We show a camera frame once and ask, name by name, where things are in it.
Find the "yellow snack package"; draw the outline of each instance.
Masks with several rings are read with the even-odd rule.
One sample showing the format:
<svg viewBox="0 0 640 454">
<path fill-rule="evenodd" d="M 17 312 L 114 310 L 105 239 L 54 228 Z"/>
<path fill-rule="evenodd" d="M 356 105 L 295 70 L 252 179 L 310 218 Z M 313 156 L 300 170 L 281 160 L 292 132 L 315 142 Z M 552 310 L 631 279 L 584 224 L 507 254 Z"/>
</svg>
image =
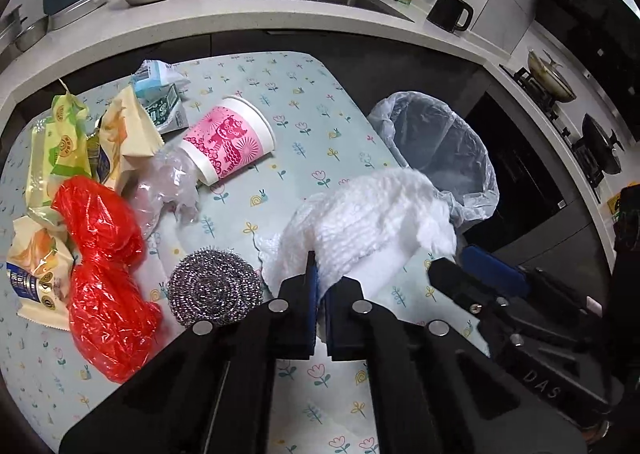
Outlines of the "yellow snack package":
<svg viewBox="0 0 640 454">
<path fill-rule="evenodd" d="M 91 177 L 84 132 L 87 113 L 87 106 L 67 90 L 53 98 L 51 116 L 31 131 L 24 197 L 28 214 L 52 232 L 65 230 L 62 217 L 50 208 L 59 186 L 78 174 Z"/>
<path fill-rule="evenodd" d="M 121 193 L 133 171 L 163 145 L 133 87 L 127 86 L 111 101 L 100 123 L 97 165 L 100 183 Z"/>
<path fill-rule="evenodd" d="M 14 230 L 6 272 L 22 303 L 18 315 L 68 331 L 65 303 L 74 263 L 71 253 L 62 239 L 28 216 L 16 219 Z"/>
</svg>

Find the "table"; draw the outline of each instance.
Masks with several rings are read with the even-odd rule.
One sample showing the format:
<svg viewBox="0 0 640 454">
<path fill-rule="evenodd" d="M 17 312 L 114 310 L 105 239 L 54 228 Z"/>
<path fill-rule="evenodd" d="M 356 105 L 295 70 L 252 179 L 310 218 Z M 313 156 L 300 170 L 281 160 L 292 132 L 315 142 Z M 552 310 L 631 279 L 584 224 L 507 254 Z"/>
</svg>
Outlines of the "table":
<svg viewBox="0 0 640 454">
<path fill-rule="evenodd" d="M 259 270 L 254 238 L 282 231 L 307 196 L 398 166 L 338 81 L 308 54 L 229 55 L 183 62 L 178 68 L 191 81 L 181 91 L 190 125 L 223 95 L 238 94 L 265 114 L 277 144 L 274 152 L 222 183 L 201 186 L 199 221 L 183 226 L 167 212 L 149 237 L 135 278 L 143 296 L 162 308 L 162 345 L 182 331 L 168 308 L 165 287 L 185 255 L 203 246 L 232 249 Z M 90 109 L 88 126 L 128 82 L 127 76 L 79 95 Z M 26 213 L 31 128 L 48 114 L 47 109 L 20 133 L 0 179 L 4 270 L 12 220 Z M 428 267 L 433 259 L 420 250 L 373 300 L 410 322 L 444 318 L 488 354 L 476 332 L 478 320 L 430 286 Z M 21 412 L 57 451 L 64 433 L 118 385 L 87 364 L 69 333 L 16 316 L 19 304 L 9 282 L 2 281 L 0 369 Z M 270 453 L 317 453 L 319 446 L 348 454 L 377 450 L 366 365 L 332 362 L 322 342 L 308 362 L 278 361 L 271 412 Z"/>
</svg>

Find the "gas stove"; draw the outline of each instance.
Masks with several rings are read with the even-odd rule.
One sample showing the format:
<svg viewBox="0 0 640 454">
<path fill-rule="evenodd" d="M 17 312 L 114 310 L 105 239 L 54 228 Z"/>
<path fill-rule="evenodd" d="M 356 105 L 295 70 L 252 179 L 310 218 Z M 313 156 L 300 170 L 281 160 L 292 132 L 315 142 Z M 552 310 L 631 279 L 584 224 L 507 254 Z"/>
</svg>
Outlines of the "gas stove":
<svg viewBox="0 0 640 454">
<path fill-rule="evenodd" d="M 558 116 L 558 105 L 556 99 L 545 88 L 540 85 L 536 78 L 526 69 L 520 68 L 519 71 L 513 73 L 509 71 L 505 66 L 500 65 L 508 76 L 510 76 L 516 84 L 518 84 L 529 98 L 533 100 L 540 111 L 548 118 L 551 125 L 554 126 L 565 145 L 569 148 L 575 157 L 575 161 L 578 162 L 580 169 L 582 170 L 584 177 L 591 186 L 593 193 L 596 196 L 598 202 L 600 202 L 600 196 L 596 192 L 596 187 L 600 184 L 604 178 L 604 174 L 591 151 L 584 144 L 584 141 L 578 136 L 576 142 L 572 142 L 571 131 L 562 123 Z"/>
</svg>

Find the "red plastic bag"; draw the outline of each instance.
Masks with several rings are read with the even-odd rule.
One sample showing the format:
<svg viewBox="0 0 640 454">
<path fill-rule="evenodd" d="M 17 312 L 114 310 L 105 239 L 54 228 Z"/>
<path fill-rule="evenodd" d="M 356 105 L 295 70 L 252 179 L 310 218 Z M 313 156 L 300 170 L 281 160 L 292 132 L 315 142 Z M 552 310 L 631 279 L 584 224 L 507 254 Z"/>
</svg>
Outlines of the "red plastic bag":
<svg viewBox="0 0 640 454">
<path fill-rule="evenodd" d="M 111 189 L 84 176 L 66 180 L 51 207 L 65 219 L 82 254 L 71 275 L 69 327 L 81 355 L 122 383 L 148 359 L 162 318 L 129 274 L 144 241 L 133 210 Z"/>
</svg>

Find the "white countertop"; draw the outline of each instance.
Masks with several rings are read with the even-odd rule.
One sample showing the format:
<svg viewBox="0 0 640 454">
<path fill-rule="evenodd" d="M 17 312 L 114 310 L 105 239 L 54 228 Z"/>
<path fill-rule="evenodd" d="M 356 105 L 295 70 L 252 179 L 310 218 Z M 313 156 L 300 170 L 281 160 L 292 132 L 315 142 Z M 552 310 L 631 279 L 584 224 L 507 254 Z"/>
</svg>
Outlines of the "white countertop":
<svg viewBox="0 0 640 454">
<path fill-rule="evenodd" d="M 573 155 L 530 98 L 498 64 L 510 55 L 472 33 L 447 33 L 425 21 L 429 5 L 382 0 L 415 22 L 338 4 L 297 0 L 169 0 L 131 8 L 110 2 L 89 15 L 48 33 L 0 74 L 0 133 L 16 104 L 57 78 L 119 53 L 196 34 L 231 30 L 328 30 L 389 38 L 475 62 L 520 103 L 558 153 L 584 199 L 602 241 L 610 269 L 615 252 L 606 216 Z"/>
</svg>

